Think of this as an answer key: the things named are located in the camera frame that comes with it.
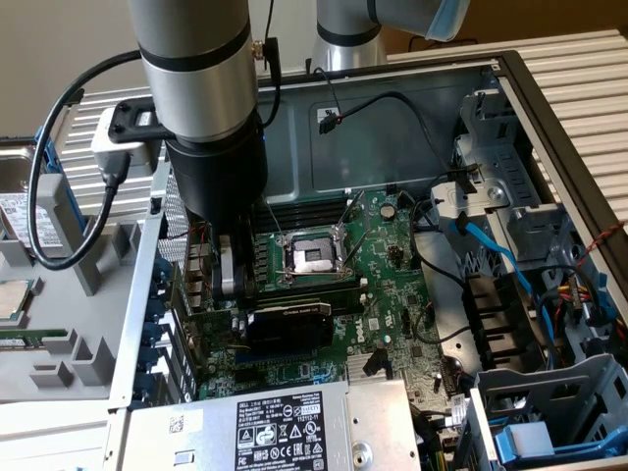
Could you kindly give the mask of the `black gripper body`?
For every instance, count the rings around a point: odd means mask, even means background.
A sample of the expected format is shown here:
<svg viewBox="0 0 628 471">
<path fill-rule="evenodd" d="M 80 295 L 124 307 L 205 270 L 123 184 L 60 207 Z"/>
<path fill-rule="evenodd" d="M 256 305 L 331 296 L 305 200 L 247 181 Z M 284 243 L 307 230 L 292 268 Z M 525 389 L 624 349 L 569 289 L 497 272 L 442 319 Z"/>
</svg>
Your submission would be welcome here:
<svg viewBox="0 0 628 471">
<path fill-rule="evenodd" d="M 242 127 L 225 138 L 205 143 L 166 142 L 186 209 L 209 222 L 220 235 L 237 230 L 266 186 L 264 138 L 261 119 L 254 111 Z"/>
</svg>

